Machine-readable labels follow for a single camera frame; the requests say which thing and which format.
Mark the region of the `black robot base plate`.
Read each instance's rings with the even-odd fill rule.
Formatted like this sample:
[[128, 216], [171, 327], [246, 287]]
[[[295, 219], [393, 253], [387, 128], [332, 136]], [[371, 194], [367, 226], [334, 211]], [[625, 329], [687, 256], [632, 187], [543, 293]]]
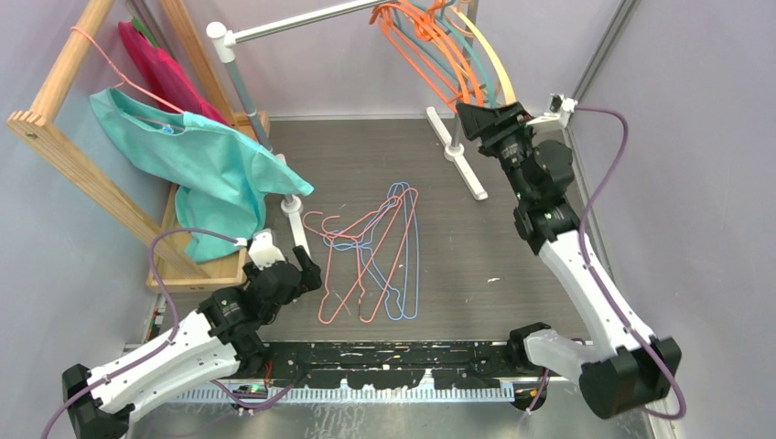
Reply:
[[238, 410], [287, 403], [507, 402], [541, 408], [554, 373], [520, 366], [504, 341], [271, 342], [254, 371], [221, 380]]

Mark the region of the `beige plastic hanger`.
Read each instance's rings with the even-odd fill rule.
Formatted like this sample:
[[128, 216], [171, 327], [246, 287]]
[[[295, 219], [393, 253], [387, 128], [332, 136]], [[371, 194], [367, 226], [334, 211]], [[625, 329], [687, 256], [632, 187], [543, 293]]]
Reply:
[[506, 71], [506, 69], [503, 66], [503, 63], [501, 62], [501, 58], [496, 53], [493, 46], [490, 44], [490, 42], [484, 36], [484, 34], [480, 31], [480, 29], [474, 24], [474, 22], [465, 13], [463, 13], [457, 6], [452, 6], [451, 10], [466, 26], [466, 28], [468, 29], [468, 32], [471, 33], [474, 36], [474, 38], [480, 43], [485, 53], [487, 54], [488, 58], [490, 59], [490, 63], [495, 69], [496, 76], [498, 78], [498, 83], [501, 85], [501, 93], [504, 98], [503, 103], [504, 104], [516, 103], [518, 101], [517, 93], [513, 88], [512, 81], [509, 77], [508, 72]]

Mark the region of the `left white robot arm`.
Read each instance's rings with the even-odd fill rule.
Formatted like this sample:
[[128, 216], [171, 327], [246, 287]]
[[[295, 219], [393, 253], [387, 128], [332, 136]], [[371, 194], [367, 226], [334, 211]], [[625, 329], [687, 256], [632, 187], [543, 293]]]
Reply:
[[202, 383], [261, 374], [269, 348], [259, 328], [322, 285], [307, 250], [296, 246], [293, 254], [295, 263], [265, 247], [244, 267], [246, 284], [216, 290], [167, 332], [118, 359], [66, 369], [63, 396], [76, 437], [120, 438], [158, 405]]

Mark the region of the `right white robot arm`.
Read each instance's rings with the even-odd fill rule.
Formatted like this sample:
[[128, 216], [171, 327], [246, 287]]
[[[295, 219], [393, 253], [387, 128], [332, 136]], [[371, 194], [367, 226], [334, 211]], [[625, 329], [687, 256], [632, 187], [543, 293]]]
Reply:
[[683, 417], [686, 402], [675, 378], [680, 347], [670, 337], [658, 338], [636, 315], [594, 253], [587, 214], [575, 212], [566, 196], [575, 178], [571, 148], [554, 140], [534, 141], [540, 126], [564, 123], [576, 107], [574, 100], [558, 95], [542, 117], [518, 102], [456, 106], [464, 136], [478, 143], [482, 155], [499, 161], [510, 183], [519, 236], [563, 286], [591, 338], [583, 345], [536, 323], [510, 333], [506, 359], [519, 375], [540, 369], [573, 381], [602, 419], [647, 409], [669, 395], [677, 400], [676, 416]]

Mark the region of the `teal plastic hanger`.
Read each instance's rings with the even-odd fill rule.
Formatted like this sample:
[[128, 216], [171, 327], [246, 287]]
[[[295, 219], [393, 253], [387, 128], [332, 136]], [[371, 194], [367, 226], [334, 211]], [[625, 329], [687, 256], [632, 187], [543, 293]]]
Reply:
[[480, 43], [451, 10], [457, 6], [476, 25], [478, 1], [413, 3], [418, 18], [411, 36], [426, 83], [450, 109], [465, 102], [486, 107], [503, 103], [495, 69]]

